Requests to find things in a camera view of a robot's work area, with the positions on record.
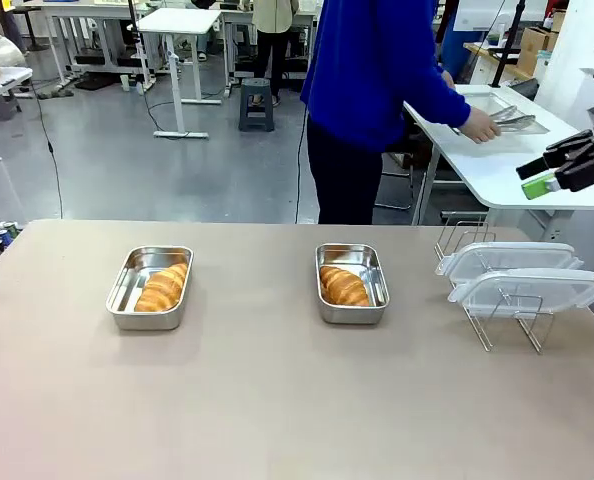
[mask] black pants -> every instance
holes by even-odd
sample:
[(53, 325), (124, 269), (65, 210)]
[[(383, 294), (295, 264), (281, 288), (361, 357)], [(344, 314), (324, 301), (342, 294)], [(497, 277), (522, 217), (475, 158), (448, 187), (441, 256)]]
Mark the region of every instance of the black pants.
[(284, 73), (284, 61), (286, 60), (286, 48), (288, 48), (288, 32), (264, 33), (257, 31), (257, 66), (255, 67), (255, 78), (264, 78), (270, 49), (273, 50), (273, 71), (270, 78), (270, 90), (273, 95), (279, 94), (281, 77)]
[(307, 131), (319, 223), (371, 225), (383, 168), (381, 153), (337, 139), (310, 117)]

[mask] gray floor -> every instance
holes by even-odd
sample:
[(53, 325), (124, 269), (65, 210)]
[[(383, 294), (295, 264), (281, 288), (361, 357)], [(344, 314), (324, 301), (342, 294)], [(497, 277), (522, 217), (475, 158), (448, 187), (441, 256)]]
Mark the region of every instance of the gray floor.
[[(34, 79), (56, 76), (49, 51), (30, 53)], [(192, 69), (182, 74), (182, 95), (193, 94)], [(202, 64), (202, 89), (223, 87), (221, 57)], [(41, 102), (59, 166), (64, 217), (77, 219), (292, 223), (297, 196), (297, 148), (303, 105), (286, 91), (275, 111), (272, 133), (237, 128), (239, 91), (222, 106), (184, 106), (186, 126), (210, 140), (153, 138), (143, 97), (119, 84), (70, 98)], [(171, 100), (170, 78), (161, 76), (148, 93), (150, 105)], [(35, 100), (20, 100), (23, 112), (0, 121), (0, 153), (23, 204), (22, 220), (59, 214), (55, 173)], [(174, 129), (173, 106), (152, 110), (164, 129)], [(302, 150), (299, 221), (317, 217), (308, 157)], [(0, 218), (20, 219), (0, 165)], [(388, 163), (387, 168), (397, 167)], [(406, 181), (387, 179), (380, 196), (409, 203)], [(407, 213), (376, 210), (375, 222), (406, 224)]]

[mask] croissant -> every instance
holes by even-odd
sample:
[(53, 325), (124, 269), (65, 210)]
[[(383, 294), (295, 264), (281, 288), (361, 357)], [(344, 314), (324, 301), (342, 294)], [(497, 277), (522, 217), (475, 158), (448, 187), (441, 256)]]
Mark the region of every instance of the croissant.
[(181, 298), (188, 266), (178, 263), (153, 274), (137, 300), (135, 312), (167, 312), (174, 308)]
[(369, 307), (366, 287), (357, 275), (335, 267), (321, 267), (322, 295), (333, 305)]

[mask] metal tongs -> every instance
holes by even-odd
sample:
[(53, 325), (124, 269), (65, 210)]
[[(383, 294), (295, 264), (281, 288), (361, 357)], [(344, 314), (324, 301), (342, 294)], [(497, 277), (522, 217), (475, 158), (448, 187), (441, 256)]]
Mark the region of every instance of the metal tongs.
[(490, 118), (499, 125), (502, 132), (521, 132), (535, 123), (535, 115), (522, 115), (512, 118), (516, 113), (517, 107), (513, 105), (493, 113)]

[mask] blue sweater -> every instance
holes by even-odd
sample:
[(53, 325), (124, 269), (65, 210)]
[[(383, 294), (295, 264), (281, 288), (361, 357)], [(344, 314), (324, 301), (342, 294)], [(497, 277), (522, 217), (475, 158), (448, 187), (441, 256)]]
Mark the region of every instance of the blue sweater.
[(404, 102), (430, 122), (461, 127), (470, 107), (437, 69), (433, 6), (433, 0), (326, 0), (301, 96), (312, 120), (376, 152), (401, 138)]

